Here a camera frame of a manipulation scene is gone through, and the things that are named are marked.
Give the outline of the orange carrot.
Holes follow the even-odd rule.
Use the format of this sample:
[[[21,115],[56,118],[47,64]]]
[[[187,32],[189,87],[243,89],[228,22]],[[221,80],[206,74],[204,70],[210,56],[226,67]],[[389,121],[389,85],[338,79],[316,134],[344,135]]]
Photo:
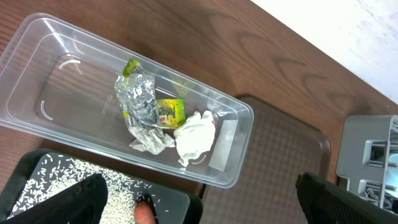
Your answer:
[[[155,216],[150,204],[147,202],[139,202],[136,204],[134,217],[137,224],[156,224]]]

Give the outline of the foil snack wrapper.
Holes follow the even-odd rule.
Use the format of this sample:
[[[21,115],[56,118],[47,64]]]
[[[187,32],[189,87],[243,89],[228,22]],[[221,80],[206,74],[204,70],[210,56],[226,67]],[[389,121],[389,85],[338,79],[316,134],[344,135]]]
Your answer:
[[[114,85],[127,124],[145,128],[177,129],[186,122],[181,98],[157,99],[155,75],[130,58]]]

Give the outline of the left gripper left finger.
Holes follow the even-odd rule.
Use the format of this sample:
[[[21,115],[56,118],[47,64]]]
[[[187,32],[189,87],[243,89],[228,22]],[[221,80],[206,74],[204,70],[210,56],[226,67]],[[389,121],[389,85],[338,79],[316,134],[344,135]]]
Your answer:
[[[93,174],[6,220],[6,224],[99,224],[108,201],[101,174]]]

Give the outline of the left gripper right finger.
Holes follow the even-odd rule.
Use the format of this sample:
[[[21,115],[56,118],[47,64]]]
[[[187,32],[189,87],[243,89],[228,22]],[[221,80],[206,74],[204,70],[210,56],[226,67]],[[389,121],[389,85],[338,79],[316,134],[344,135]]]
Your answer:
[[[295,183],[297,197],[309,224],[397,224],[397,215],[305,172]]]

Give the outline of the white tissue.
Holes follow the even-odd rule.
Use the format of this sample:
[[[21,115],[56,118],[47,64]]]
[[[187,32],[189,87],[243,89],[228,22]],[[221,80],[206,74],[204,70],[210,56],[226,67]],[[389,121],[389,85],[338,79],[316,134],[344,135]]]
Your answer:
[[[175,140],[159,128],[146,129],[129,126],[128,130],[136,138],[129,145],[135,150],[158,155],[167,147],[175,147]]]
[[[215,138],[215,121],[211,111],[203,114],[196,111],[186,122],[174,131],[178,162],[184,167],[189,160],[196,160],[211,149]]]

